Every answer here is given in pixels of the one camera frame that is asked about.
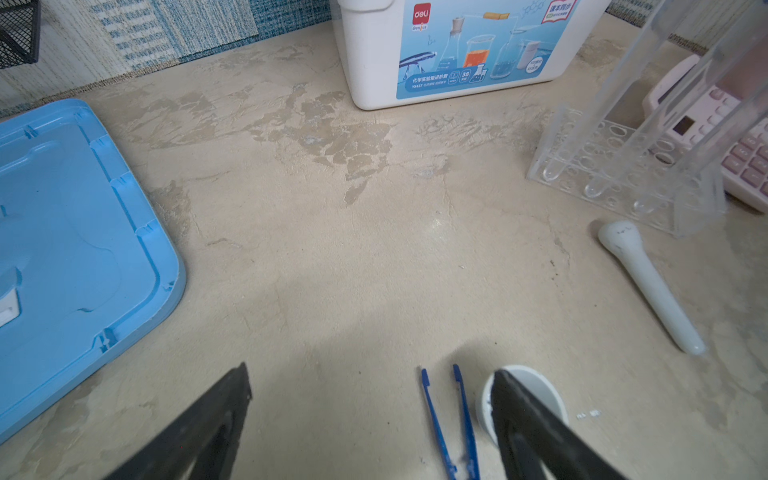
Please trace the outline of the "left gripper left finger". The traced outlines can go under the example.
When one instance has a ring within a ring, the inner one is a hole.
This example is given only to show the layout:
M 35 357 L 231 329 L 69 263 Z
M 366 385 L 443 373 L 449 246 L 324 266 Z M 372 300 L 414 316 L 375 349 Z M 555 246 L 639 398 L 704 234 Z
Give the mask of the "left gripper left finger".
M 229 370 L 109 479 L 228 479 L 252 399 L 247 366 Z

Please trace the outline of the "white plastic storage bin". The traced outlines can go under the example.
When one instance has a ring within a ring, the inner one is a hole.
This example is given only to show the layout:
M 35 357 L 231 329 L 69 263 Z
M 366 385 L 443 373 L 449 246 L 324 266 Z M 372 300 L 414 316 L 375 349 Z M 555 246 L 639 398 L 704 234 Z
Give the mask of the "white plastic storage bin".
M 548 82 L 609 4 L 595 0 L 336 0 L 354 104 L 378 110 Z

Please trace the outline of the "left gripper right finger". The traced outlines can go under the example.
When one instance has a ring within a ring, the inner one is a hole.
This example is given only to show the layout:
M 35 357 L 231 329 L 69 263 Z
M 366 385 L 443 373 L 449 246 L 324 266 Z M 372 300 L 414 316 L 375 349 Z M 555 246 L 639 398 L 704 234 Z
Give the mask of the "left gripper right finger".
M 491 415 L 509 479 L 622 479 L 580 437 L 506 370 L 494 373 Z

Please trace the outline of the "clear test tube rack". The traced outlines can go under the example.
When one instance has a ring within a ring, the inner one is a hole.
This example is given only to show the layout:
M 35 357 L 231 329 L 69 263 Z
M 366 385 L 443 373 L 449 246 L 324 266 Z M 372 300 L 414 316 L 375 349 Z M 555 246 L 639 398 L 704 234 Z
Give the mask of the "clear test tube rack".
M 569 161 L 555 156 L 556 151 L 576 127 L 582 112 L 561 105 L 537 146 L 527 178 L 576 198 L 626 216 L 636 222 L 664 231 L 676 238 L 693 235 L 726 213 L 723 178 L 710 166 L 683 181 L 673 193 L 660 195 L 660 203 L 649 213 L 635 208 L 635 202 L 652 188 L 682 156 L 674 143 L 659 140 L 636 160 L 626 176 L 612 182 L 597 197 L 586 194 L 587 184 L 602 176 L 613 156 L 635 130 L 607 119 L 602 120 L 592 138 Z

